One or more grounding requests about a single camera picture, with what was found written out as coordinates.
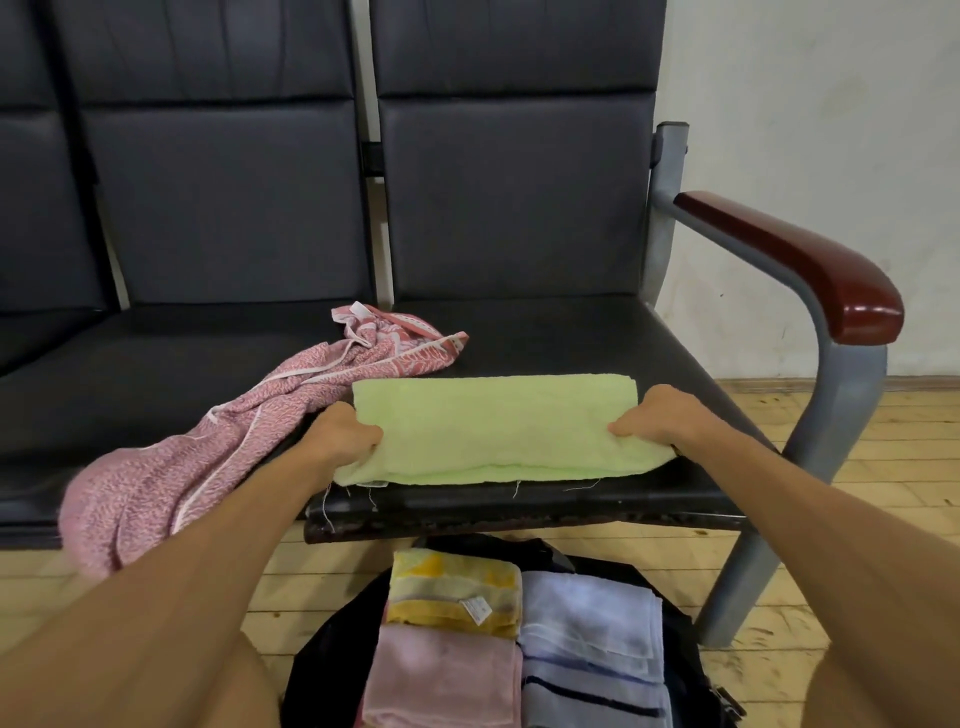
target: row of chairs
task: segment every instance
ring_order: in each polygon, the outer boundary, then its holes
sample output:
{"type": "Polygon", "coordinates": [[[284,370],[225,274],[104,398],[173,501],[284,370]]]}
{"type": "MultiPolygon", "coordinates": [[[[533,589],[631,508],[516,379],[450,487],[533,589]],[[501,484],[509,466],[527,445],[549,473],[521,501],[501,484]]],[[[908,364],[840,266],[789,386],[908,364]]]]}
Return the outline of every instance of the row of chairs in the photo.
{"type": "MultiPolygon", "coordinates": [[[[376,299],[365,174],[387,185],[395,309],[470,335],[439,376],[668,382],[766,442],[654,312],[675,221],[793,288],[821,370],[784,454],[830,480],[876,406],[899,295],[832,241],[681,193],[686,125],[653,129],[665,0],[371,13],[382,142],[363,145],[346,0],[0,0],[0,545],[56,546],[78,468],[341,336],[330,308],[376,299]]],[[[578,491],[335,490],[305,516],[310,542],[742,528],[701,617],[712,644],[777,567],[683,459],[578,491]]]]}

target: green towel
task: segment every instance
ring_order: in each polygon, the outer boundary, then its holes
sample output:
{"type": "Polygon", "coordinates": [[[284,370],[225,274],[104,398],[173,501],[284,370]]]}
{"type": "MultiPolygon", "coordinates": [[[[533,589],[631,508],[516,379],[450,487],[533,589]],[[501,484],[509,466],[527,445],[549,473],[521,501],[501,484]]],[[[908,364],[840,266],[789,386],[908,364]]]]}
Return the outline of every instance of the green towel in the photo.
{"type": "Polygon", "coordinates": [[[353,385],[353,402],[360,422],[383,427],[383,441],[365,463],[337,470],[340,485],[586,480],[674,457],[607,431],[636,405],[628,376],[368,379],[353,385]]]}

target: light pink towel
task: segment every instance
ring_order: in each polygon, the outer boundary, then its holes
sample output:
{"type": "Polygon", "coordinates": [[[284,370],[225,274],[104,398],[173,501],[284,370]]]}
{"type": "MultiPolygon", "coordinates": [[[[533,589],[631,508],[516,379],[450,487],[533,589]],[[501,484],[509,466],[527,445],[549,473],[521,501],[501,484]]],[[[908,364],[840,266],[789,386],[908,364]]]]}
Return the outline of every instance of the light pink towel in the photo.
{"type": "Polygon", "coordinates": [[[384,624],[363,720],[376,728],[519,728],[522,664],[510,640],[384,624]]]}
{"type": "Polygon", "coordinates": [[[249,392],[218,404],[185,435],[115,450],[70,482],[60,508],[63,548],[106,577],[224,499],[309,412],[352,382],[416,376],[450,365],[467,342],[414,316],[355,303],[334,308],[345,338],[291,356],[249,392]]]}

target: black leather seat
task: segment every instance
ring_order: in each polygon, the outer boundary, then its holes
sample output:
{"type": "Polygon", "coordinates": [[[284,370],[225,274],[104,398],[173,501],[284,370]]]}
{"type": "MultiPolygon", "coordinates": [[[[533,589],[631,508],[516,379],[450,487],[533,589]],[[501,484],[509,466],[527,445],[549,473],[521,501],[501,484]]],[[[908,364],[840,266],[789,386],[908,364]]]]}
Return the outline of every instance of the black leather seat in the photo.
{"type": "MultiPolygon", "coordinates": [[[[669,382],[762,439],[638,297],[664,0],[372,0],[395,310],[464,330],[436,376],[669,382]]],[[[583,483],[334,489],[308,540],[742,519],[699,468],[583,483]]]]}
{"type": "Polygon", "coordinates": [[[27,3],[0,3],[0,375],[115,301],[87,234],[57,96],[27,3]]]}
{"type": "MultiPolygon", "coordinates": [[[[764,442],[763,435],[677,341],[633,296],[487,301],[415,301],[401,306],[441,331],[470,340],[457,361],[432,376],[614,373],[631,376],[640,393],[671,383],[697,395],[719,416],[764,442]]],[[[685,458],[639,476],[584,483],[486,483],[456,488],[401,486],[368,494],[334,489],[308,508],[308,538],[486,530],[591,520],[736,526],[740,511],[685,458]],[[331,531],[326,524],[336,529],[331,531]]]]}
{"type": "Polygon", "coordinates": [[[55,543],[77,469],[190,429],[372,298],[345,2],[52,7],[132,307],[0,379],[7,545],[55,543]]]}

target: white wall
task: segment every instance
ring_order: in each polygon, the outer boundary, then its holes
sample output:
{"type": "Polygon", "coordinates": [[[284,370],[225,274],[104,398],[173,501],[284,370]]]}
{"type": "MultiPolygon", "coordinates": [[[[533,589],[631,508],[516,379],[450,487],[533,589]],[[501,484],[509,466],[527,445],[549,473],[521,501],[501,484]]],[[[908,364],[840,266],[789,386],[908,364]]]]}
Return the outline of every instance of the white wall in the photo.
{"type": "MultiPolygon", "coordinates": [[[[960,374],[960,0],[667,0],[657,119],[691,125],[685,189],[893,279],[907,323],[891,374],[960,374]]],[[[794,294],[680,226],[658,310],[714,376],[816,370],[794,294]]]]}

